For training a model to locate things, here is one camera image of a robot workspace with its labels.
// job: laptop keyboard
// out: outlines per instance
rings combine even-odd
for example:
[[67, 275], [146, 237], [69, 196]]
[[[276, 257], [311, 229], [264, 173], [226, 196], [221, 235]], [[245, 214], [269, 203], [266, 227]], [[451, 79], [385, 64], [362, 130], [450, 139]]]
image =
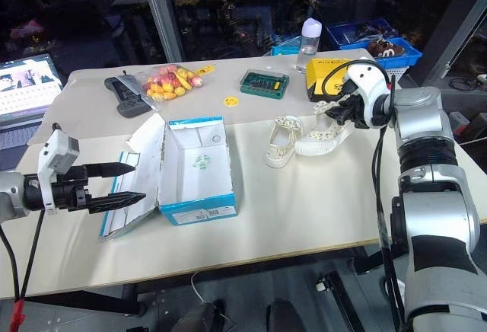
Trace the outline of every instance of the laptop keyboard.
[[36, 133], [39, 125], [25, 126], [20, 129], [0, 132], [0, 150], [26, 145]]

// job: red object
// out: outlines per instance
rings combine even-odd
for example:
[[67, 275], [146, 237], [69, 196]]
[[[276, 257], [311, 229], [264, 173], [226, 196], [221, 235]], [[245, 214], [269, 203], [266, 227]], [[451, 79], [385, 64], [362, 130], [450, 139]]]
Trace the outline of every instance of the red object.
[[22, 314], [22, 309], [24, 309], [24, 300], [17, 300], [14, 303], [14, 310], [10, 320], [10, 332], [17, 332], [19, 327], [24, 323], [25, 315]]

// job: small yellow disc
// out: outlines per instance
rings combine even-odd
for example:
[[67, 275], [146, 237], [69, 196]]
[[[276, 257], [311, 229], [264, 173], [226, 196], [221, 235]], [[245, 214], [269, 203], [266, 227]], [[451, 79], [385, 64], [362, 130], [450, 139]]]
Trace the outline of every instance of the small yellow disc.
[[223, 100], [223, 103], [225, 104], [225, 106], [228, 106], [228, 107], [237, 106], [238, 105], [238, 98], [236, 98], [234, 96], [228, 96]]

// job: yellow fruit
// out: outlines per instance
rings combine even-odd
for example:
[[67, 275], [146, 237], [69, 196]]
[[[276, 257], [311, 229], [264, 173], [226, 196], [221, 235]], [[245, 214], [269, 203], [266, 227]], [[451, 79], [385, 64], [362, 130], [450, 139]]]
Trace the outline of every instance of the yellow fruit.
[[172, 100], [173, 98], [177, 97], [174, 92], [164, 92], [162, 96], [165, 100]]
[[185, 70], [184, 68], [179, 68], [176, 73], [180, 75], [183, 78], [186, 78], [188, 76], [188, 71]]
[[152, 98], [156, 101], [162, 101], [163, 99], [165, 99], [164, 94], [160, 94], [159, 92], [154, 92], [152, 94]]
[[188, 83], [188, 81], [186, 79], [184, 79], [183, 77], [181, 77], [180, 75], [178, 75], [177, 73], [175, 73], [176, 75], [176, 78], [177, 80], [180, 82], [180, 84], [186, 89], [186, 90], [190, 90], [192, 87], [192, 85], [190, 85]]
[[163, 83], [162, 84], [162, 89], [164, 90], [164, 92], [172, 92], [174, 91], [174, 87], [171, 83]]
[[174, 93], [178, 96], [183, 96], [186, 93], [186, 90], [182, 87], [178, 87], [174, 90]]

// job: floor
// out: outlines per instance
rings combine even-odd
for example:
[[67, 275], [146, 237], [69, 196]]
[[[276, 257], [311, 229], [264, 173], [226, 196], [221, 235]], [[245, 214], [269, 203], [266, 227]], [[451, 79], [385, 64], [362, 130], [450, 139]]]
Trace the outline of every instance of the floor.
[[[375, 250], [377, 250], [377, 246], [367, 247], [368, 253]], [[477, 265], [486, 272], [487, 227], [482, 229], [473, 258]], [[400, 279], [404, 279], [406, 264], [406, 257], [396, 260], [396, 270]], [[368, 274], [357, 275], [351, 271], [349, 260], [320, 261], [201, 283], [196, 277], [195, 284], [206, 301], [224, 300], [226, 315], [237, 323], [232, 332], [264, 332], [266, 330], [266, 307], [275, 298], [290, 300], [298, 310], [308, 331], [346, 332], [348, 329], [333, 294], [318, 292], [315, 289], [318, 278], [332, 270], [339, 272], [367, 332], [393, 330], [389, 309], [384, 298], [383, 270], [378, 268]], [[122, 287], [95, 291], [111, 296], [121, 296]], [[140, 295], [139, 300], [144, 301], [148, 306], [147, 312], [140, 318], [26, 302], [24, 313], [27, 318], [21, 331], [125, 332], [133, 327], [147, 327], [150, 332], [169, 332], [179, 317], [199, 303], [191, 286], [157, 290]], [[11, 308], [12, 301], [1, 302], [0, 330], [8, 329]]]

